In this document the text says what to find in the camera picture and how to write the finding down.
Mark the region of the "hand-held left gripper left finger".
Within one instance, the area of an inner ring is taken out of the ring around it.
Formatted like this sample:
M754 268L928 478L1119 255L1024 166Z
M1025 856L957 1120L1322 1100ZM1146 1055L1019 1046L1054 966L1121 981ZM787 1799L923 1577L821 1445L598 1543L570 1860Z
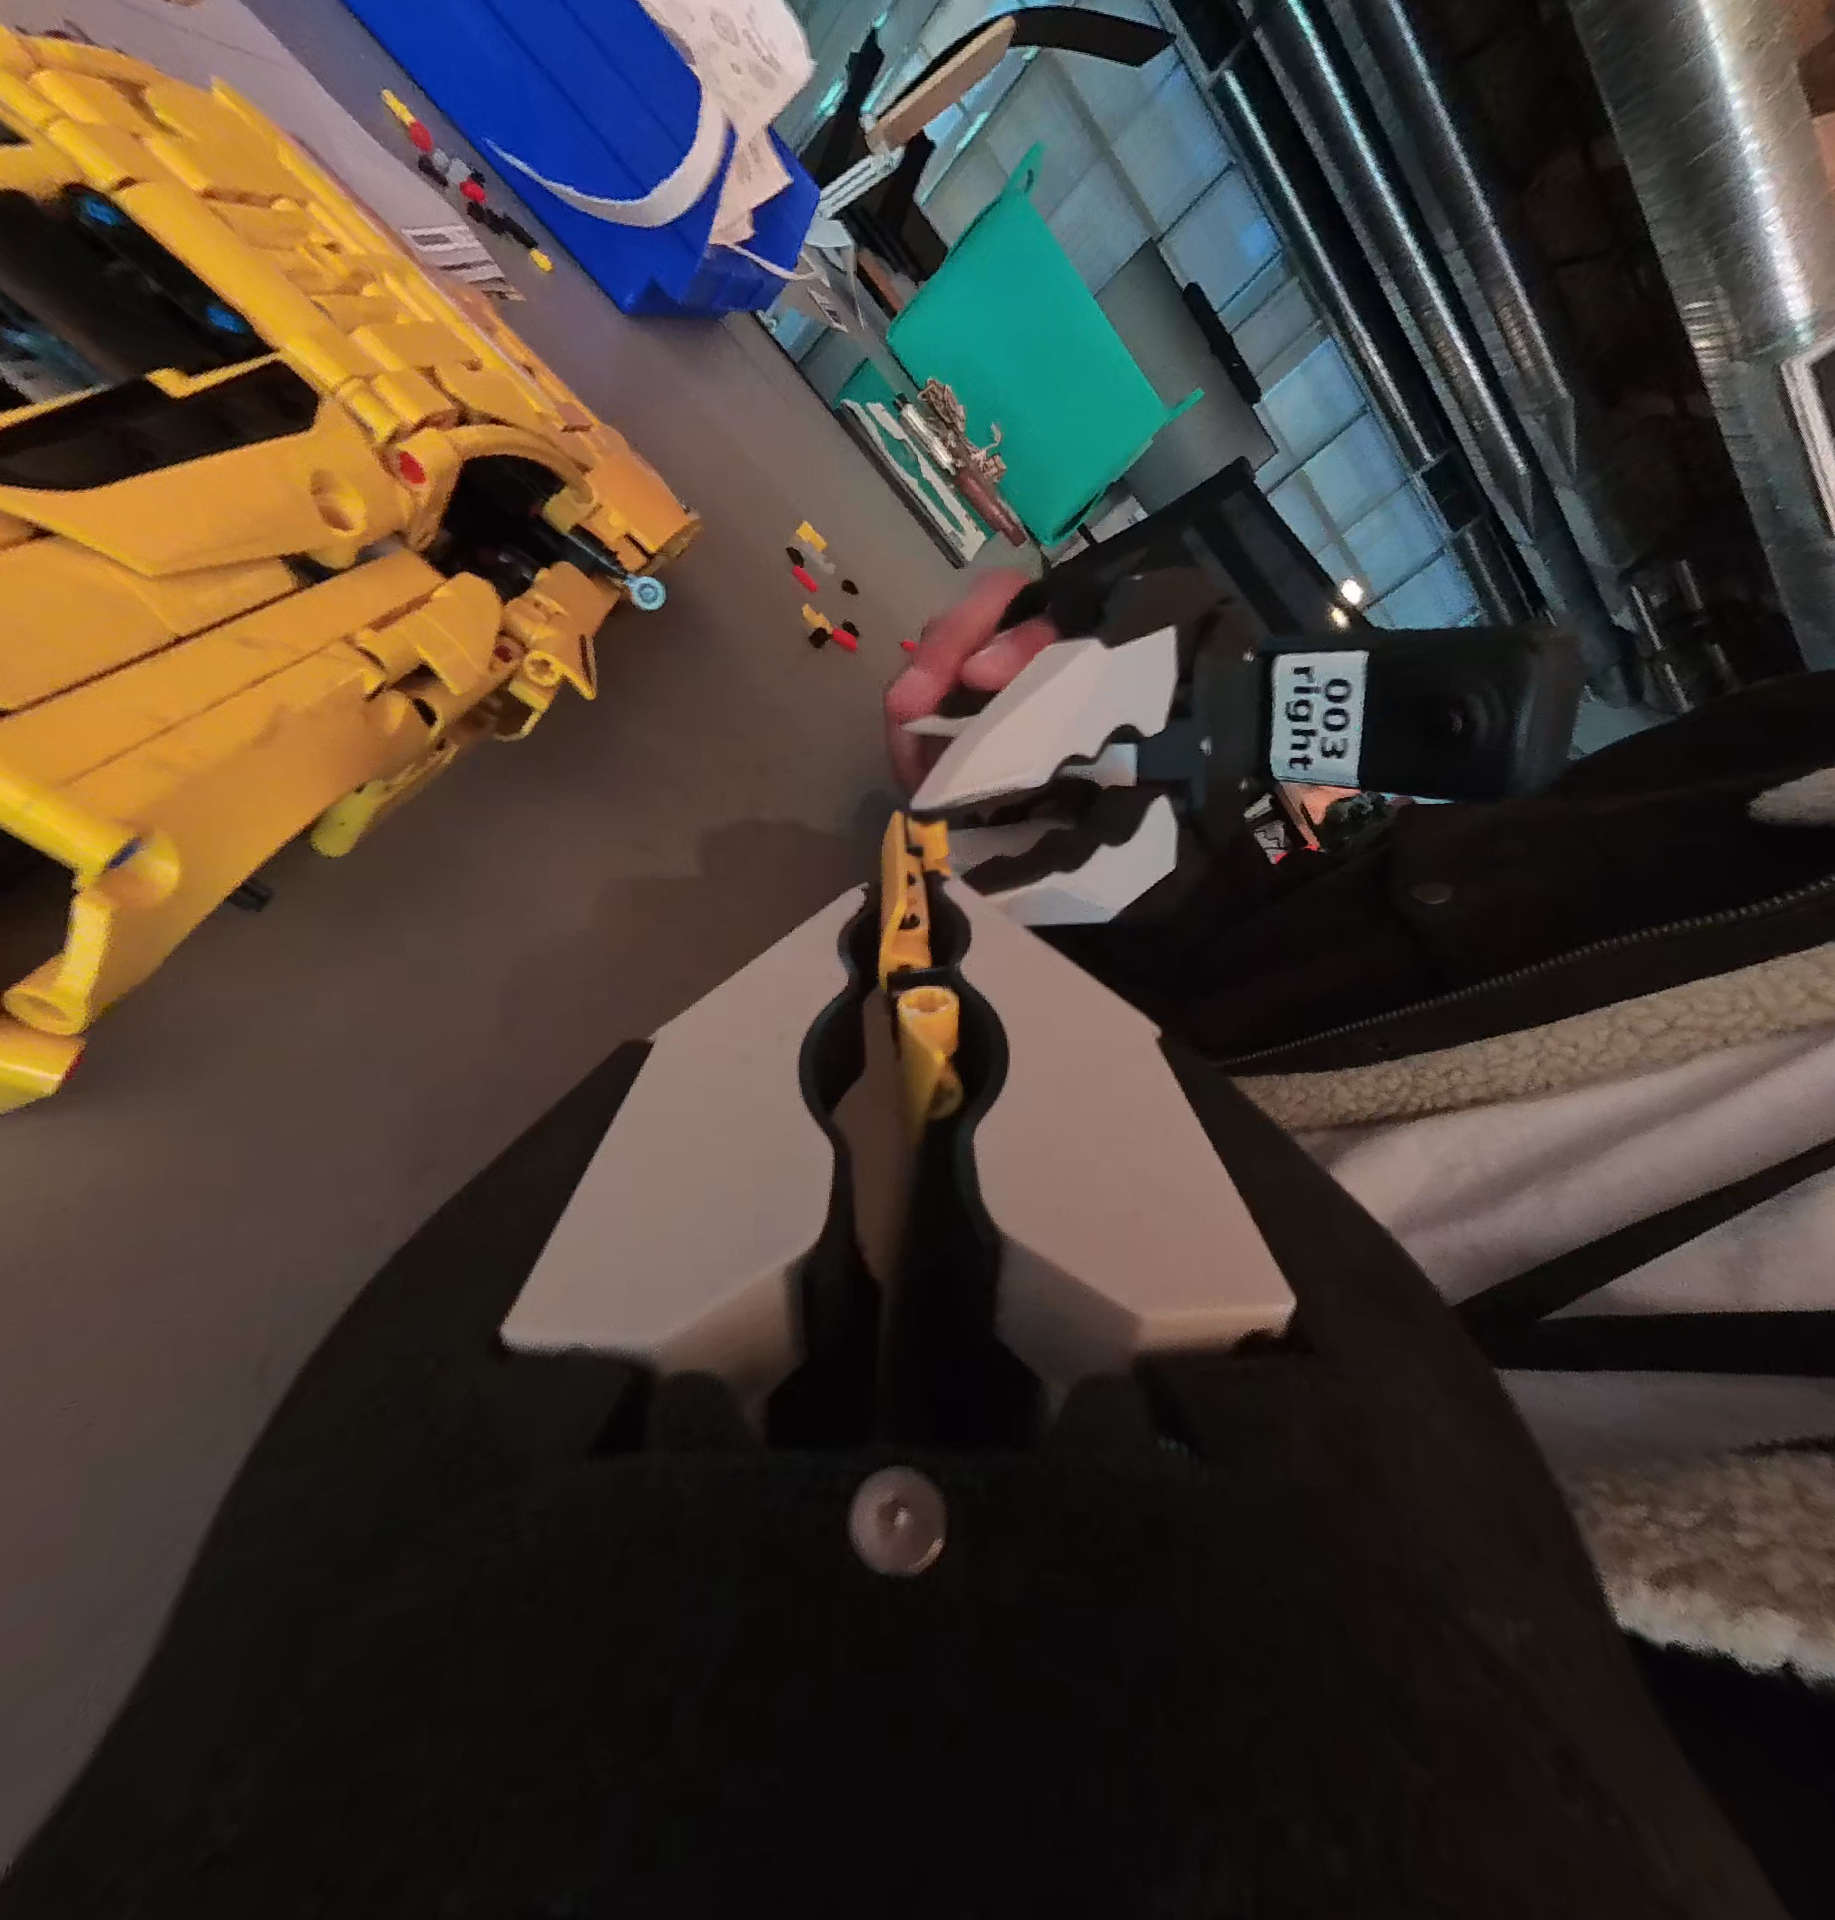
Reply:
M657 1373L790 1373L795 1283L837 1150L802 1082L810 1028L852 986L856 884L651 1039L630 1091L499 1324L514 1354Z

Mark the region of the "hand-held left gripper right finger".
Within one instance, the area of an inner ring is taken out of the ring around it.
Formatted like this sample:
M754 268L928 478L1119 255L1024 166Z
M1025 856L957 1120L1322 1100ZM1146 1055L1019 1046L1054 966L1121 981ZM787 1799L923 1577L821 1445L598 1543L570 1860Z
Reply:
M1294 1297L1163 1049L1160 1028L963 883L959 972L1000 1022L971 1126L1000 1237L998 1333L1034 1373L1282 1334Z

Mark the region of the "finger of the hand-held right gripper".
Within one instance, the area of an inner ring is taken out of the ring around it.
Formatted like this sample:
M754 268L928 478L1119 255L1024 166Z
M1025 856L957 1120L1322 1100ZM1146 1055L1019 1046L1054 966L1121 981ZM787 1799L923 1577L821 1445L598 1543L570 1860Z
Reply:
M979 711L925 719L944 751L912 795L921 821L1036 795L1115 745L1159 736L1180 689L1180 629L1057 641Z
M995 825L955 825L955 877L1032 930L1111 924L1174 877L1180 816L1160 789L1085 789Z

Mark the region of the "yellow beam with black pin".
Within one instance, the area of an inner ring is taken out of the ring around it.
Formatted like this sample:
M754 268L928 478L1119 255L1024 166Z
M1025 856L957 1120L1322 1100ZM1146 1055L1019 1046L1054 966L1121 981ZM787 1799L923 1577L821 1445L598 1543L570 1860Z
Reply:
M950 829L913 821L906 810L891 816L881 839L879 877L879 988L906 972L928 972L933 955L930 881L953 877Z

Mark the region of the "yellow brick car model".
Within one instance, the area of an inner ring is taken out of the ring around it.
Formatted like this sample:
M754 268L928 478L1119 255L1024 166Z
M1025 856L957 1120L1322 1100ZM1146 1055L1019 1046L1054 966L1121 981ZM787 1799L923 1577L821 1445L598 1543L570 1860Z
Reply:
M286 846L594 700L700 524L238 87L0 22L0 1117Z

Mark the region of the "person's right forearm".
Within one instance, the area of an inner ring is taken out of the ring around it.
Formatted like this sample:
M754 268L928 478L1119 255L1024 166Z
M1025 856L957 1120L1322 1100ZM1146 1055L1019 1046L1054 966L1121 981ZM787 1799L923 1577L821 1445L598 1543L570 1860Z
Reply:
M1748 685L1533 796L1416 803L1344 855L1219 855L1048 944L1212 1064L1391 1064L1835 943L1835 670Z

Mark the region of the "grey desk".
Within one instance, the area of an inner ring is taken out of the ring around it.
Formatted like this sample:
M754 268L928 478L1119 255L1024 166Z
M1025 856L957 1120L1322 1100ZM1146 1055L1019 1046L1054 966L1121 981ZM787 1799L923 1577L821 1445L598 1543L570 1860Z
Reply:
M581 1082L868 870L881 688L976 581L755 320L637 321L491 236L514 329L702 533L598 699L482 747L347 856L288 849L0 1119L0 1872L150 1656L315 1345ZM810 652L810 521L862 589Z

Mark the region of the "person's right hand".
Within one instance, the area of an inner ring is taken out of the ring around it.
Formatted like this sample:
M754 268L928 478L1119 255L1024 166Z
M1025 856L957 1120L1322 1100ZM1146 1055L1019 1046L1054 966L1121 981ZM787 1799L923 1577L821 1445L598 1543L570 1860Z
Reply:
M1041 583L1020 572L981 572L963 598L933 615L915 636L906 667L884 689L881 717L894 779L912 795L942 755L942 741L909 727L942 709L957 691L1000 694L1059 629L1045 615L1025 616L1019 599L1042 605Z

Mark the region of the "tan wooden model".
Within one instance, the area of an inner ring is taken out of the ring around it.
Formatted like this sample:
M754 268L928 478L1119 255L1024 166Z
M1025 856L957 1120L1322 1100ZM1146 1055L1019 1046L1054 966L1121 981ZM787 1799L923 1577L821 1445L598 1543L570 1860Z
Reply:
M1002 493L1006 478L1006 461L1000 452L1002 429L994 429L991 441L979 446L969 431L967 410L955 389L936 376L906 401L900 419L907 436L976 521L1011 546L1032 545L1025 521Z

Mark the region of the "cluster of small coloured bricks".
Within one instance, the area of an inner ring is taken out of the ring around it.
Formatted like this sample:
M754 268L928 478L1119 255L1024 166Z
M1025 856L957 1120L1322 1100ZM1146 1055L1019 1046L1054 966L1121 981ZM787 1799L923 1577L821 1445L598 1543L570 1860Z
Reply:
M401 128L411 148L414 149L416 171L428 182L431 182L443 195L449 195L449 200L458 202L463 210L463 217L474 227L481 227L481 231L494 233L521 249L537 271L546 277L555 274L553 256L546 252L539 237L524 223L519 223L514 214L491 202L488 178L479 166L474 166L467 158L456 156L446 148L443 148L424 120L393 90L385 87L381 92L381 105Z
M801 521L782 545L782 564L797 595L797 619L806 646L856 657L862 649L856 578L835 559L832 545L815 522Z

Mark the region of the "teal white printed board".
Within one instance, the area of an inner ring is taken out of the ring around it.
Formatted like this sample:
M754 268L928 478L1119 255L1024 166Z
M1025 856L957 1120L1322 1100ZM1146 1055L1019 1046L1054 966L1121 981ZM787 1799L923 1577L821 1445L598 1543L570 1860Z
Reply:
M955 566L967 568L988 545L991 529L959 493L950 469L906 413L906 397L870 361L862 361L835 397L837 419L881 471L892 493L939 551Z

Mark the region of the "green model box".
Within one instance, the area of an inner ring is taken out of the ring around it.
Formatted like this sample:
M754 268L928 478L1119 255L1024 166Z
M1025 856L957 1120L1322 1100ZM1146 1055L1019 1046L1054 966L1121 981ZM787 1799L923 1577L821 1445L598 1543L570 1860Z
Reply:
M1054 546L1204 392L1155 392L1032 204L1041 161L1032 145L885 342L915 383L953 389L967 431L994 433L1002 500Z

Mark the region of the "person's white shirt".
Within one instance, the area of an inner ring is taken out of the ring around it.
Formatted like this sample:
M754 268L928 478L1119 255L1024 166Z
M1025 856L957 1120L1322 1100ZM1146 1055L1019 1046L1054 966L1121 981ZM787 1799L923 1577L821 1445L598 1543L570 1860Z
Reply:
M1301 1136L1461 1302L1835 1137L1835 1026L1462 1115ZM1835 1310L1835 1169L1578 1314ZM1835 1439L1835 1379L1507 1373L1555 1469Z

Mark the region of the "white papers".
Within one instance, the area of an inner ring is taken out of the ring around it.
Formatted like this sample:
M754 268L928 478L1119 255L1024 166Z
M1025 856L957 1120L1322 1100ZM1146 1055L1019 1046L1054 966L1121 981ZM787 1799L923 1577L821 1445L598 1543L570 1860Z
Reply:
M669 4L667 27L684 42L703 94L731 128L730 176L712 242L747 247L760 207L790 184L775 126L814 74L805 27L787 1Z

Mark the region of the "blue plastic bin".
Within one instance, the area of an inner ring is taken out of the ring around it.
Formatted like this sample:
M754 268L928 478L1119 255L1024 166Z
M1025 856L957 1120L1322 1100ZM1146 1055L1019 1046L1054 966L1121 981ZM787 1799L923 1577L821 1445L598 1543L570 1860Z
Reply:
M818 189L775 126L790 184L760 207L747 247L712 242L731 128L669 32L669 4L684 1L349 12L627 315L760 312L801 271Z

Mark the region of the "silver ventilation duct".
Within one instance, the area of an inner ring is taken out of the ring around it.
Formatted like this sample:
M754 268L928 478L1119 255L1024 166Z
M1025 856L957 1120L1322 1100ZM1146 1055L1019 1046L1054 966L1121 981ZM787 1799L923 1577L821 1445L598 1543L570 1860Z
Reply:
M1788 12L1568 11L1799 652L1835 668L1835 531L1781 376L1835 323L1835 202Z

